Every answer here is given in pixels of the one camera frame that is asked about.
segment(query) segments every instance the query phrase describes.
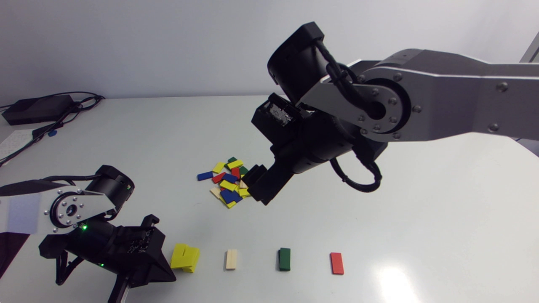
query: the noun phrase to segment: red wooden block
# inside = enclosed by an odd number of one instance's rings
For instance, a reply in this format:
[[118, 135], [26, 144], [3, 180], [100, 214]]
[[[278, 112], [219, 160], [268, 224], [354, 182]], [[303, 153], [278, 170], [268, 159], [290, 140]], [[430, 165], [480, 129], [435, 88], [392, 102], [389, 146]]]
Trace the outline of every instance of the red wooden block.
[[236, 178], [240, 179], [240, 176], [239, 176], [239, 167], [236, 167], [236, 168], [233, 168], [231, 170], [232, 172], [232, 176], [236, 176]]
[[344, 274], [344, 267], [342, 266], [341, 253], [332, 252], [330, 255], [331, 255], [331, 270], [333, 270], [333, 274]]
[[219, 175], [213, 177], [211, 180], [214, 182], [214, 183], [219, 183], [221, 182], [221, 179], [223, 178], [223, 176], [225, 175], [226, 173], [220, 173]]

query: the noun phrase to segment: green wooden block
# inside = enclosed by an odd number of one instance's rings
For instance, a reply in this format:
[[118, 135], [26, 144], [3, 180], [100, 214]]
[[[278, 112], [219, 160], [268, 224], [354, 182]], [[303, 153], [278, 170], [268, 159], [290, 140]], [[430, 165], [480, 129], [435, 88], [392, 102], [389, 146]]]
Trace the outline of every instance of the green wooden block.
[[290, 249], [279, 249], [279, 271], [290, 271]]
[[245, 175], [245, 174], [247, 174], [248, 171], [249, 170], [245, 166], [242, 166], [242, 167], [239, 168], [239, 174], [240, 175]]

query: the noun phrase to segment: robotic arm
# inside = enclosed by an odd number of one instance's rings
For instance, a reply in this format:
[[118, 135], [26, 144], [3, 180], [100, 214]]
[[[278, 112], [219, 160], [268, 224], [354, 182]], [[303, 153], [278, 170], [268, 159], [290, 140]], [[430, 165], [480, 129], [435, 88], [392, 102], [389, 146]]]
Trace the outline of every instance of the robotic arm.
[[[86, 189], [74, 181], [89, 181]], [[116, 274], [109, 303], [124, 302], [131, 287], [175, 281], [161, 252], [165, 235], [154, 227], [159, 219], [144, 218], [140, 226], [114, 226], [114, 219], [135, 189], [133, 181], [112, 166], [91, 176], [51, 176], [0, 188], [0, 277], [28, 235], [47, 234], [40, 255], [56, 260], [56, 284], [62, 285], [83, 260]], [[68, 252], [76, 255], [67, 261]]]
[[[268, 204], [294, 175], [326, 161], [353, 188], [376, 190], [375, 159], [388, 142], [479, 132], [539, 140], [539, 65], [488, 64], [445, 52], [408, 49], [382, 61], [339, 64], [314, 22], [271, 56], [268, 71], [290, 100], [272, 94], [252, 123], [271, 141], [275, 163], [244, 177]], [[337, 157], [353, 150], [374, 183], [350, 180]]]

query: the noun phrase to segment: pile of wooden blocks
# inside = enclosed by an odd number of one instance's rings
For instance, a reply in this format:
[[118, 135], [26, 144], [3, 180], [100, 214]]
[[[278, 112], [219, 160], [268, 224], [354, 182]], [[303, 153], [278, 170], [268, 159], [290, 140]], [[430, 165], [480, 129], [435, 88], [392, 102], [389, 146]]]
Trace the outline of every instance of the pile of wooden blocks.
[[[223, 168], [227, 168], [230, 173], [221, 173]], [[247, 191], [247, 185], [242, 180], [248, 171], [243, 166], [242, 160], [232, 157], [227, 163], [219, 162], [211, 171], [198, 174], [197, 180], [211, 179], [215, 184], [218, 184], [219, 186], [210, 189], [210, 192], [230, 209], [243, 198], [250, 196]]]

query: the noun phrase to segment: paper sheet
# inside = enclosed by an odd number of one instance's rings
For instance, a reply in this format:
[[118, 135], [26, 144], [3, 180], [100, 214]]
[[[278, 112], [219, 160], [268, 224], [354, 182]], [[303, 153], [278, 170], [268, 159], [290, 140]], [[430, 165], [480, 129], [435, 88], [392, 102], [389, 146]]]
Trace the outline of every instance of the paper sheet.
[[14, 130], [9, 137], [0, 143], [0, 159], [11, 155], [30, 142], [32, 140], [32, 131], [33, 129]]

